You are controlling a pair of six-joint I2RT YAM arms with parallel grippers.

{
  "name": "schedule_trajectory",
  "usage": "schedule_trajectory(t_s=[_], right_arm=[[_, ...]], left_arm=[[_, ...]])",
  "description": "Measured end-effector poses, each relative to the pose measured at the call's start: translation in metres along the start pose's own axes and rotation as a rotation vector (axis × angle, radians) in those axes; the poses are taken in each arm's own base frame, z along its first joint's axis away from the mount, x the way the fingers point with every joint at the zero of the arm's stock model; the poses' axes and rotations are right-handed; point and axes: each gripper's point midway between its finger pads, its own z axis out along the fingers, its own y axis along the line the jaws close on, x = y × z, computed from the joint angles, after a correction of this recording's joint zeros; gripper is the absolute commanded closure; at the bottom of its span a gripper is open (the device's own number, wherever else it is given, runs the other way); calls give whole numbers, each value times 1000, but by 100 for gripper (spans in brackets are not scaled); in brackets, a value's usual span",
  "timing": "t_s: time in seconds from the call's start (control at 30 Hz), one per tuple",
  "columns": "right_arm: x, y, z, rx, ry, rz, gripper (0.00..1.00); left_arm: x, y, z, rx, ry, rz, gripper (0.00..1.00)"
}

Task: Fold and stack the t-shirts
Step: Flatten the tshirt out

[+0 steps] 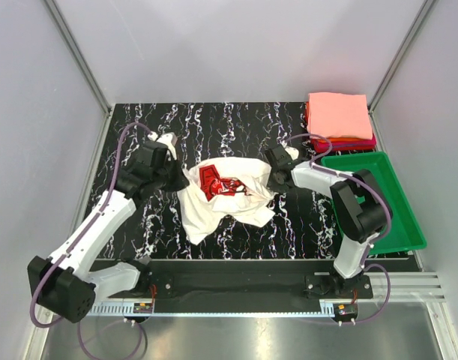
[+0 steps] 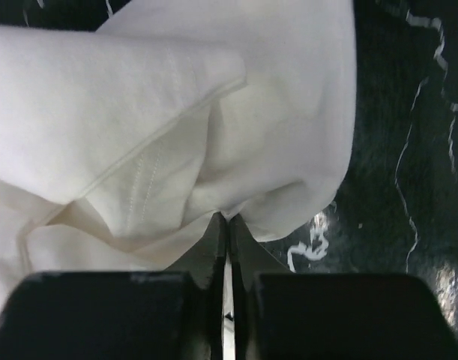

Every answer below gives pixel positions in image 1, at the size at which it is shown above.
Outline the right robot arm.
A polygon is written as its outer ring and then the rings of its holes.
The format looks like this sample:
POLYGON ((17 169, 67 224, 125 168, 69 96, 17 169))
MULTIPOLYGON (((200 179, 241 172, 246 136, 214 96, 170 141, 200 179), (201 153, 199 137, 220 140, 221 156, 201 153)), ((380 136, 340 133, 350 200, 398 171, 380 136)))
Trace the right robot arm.
POLYGON ((270 190, 283 194, 302 188, 331 199, 343 240, 321 291, 348 296, 363 274, 370 249, 391 228, 391 207, 374 175, 367 169, 342 172, 311 160, 294 160, 282 145, 266 150, 265 157, 271 168, 270 190))

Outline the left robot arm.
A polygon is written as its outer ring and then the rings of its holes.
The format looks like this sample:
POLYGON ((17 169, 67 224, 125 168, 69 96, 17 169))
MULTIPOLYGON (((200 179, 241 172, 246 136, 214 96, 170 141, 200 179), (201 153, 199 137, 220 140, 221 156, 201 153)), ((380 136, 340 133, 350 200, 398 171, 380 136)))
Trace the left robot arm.
POLYGON ((151 290, 145 260, 121 259, 98 271, 91 267, 115 231, 155 191, 175 192, 188 186, 176 158, 173 133, 145 141, 114 175, 97 207, 73 235, 46 259, 36 256, 28 264, 31 309, 40 305, 77 323, 98 301, 122 292, 141 297, 151 290))

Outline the white t shirt red print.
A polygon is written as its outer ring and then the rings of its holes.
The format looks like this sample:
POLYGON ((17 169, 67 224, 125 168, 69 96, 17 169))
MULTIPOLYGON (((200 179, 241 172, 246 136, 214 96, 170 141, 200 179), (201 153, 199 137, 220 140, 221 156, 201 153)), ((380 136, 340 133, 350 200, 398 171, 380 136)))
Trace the white t shirt red print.
POLYGON ((216 157, 183 171, 189 185, 177 192, 181 223, 190 243, 197 245, 230 216, 243 224, 263 227, 274 216, 268 208, 275 193, 268 189, 271 167, 247 157, 216 157))

